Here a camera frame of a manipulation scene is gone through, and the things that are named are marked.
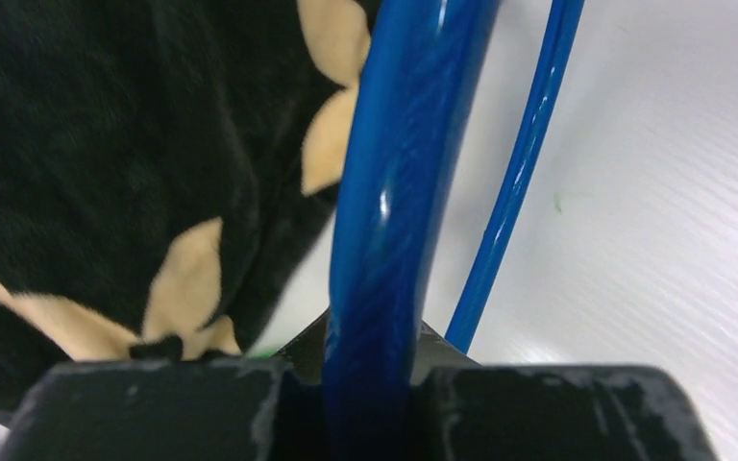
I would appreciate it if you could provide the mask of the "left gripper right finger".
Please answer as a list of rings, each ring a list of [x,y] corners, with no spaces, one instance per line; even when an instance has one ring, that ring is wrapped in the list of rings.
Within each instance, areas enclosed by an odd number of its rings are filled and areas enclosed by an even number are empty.
[[[423,325],[413,382],[411,460],[717,457],[691,400],[651,366],[482,366]]]

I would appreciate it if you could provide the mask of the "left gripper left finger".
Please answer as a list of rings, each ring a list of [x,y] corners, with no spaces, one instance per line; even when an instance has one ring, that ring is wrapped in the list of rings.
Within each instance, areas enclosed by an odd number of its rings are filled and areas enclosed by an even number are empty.
[[[19,406],[0,460],[324,460],[326,323],[265,360],[57,366]]]

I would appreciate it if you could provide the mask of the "blue cable lock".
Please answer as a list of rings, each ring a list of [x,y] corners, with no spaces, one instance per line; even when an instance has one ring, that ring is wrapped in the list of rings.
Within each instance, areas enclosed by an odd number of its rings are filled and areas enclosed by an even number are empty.
[[[496,1],[384,1],[335,221],[322,374],[335,460],[507,460],[502,375],[411,382],[437,234]]]

